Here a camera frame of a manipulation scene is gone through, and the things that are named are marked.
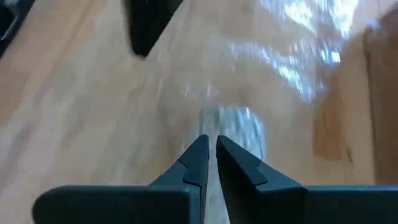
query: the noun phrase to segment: black object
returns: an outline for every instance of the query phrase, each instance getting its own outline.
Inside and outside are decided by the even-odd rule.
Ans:
[[[398,188],[302,186],[225,136],[216,145],[231,223],[398,223]],[[203,223],[208,137],[147,187],[60,187],[37,199],[36,224]]]
[[[203,223],[208,136],[200,136],[147,187],[68,186],[40,196],[36,224]]]
[[[124,0],[132,51],[148,56],[182,0]]]
[[[35,0],[0,0],[0,57],[11,43]]]

